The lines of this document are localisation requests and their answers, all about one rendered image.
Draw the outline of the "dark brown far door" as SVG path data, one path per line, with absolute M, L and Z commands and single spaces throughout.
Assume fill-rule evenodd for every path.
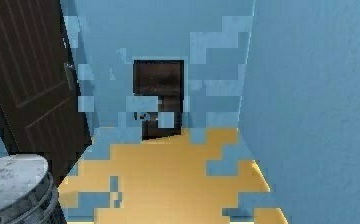
M 135 60 L 135 96 L 157 98 L 155 110 L 135 112 L 142 122 L 142 139 L 157 139 L 181 134 L 184 100 L 183 60 Z

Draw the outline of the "dark brown room door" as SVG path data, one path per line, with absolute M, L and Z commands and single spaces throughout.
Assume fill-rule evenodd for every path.
M 2 140 L 10 154 L 46 158 L 57 185 L 91 144 L 65 63 L 74 67 L 59 0 L 0 0 Z

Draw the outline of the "grey round bin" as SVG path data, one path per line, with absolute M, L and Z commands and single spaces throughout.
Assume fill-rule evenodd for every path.
M 67 224 L 44 157 L 0 158 L 0 224 Z

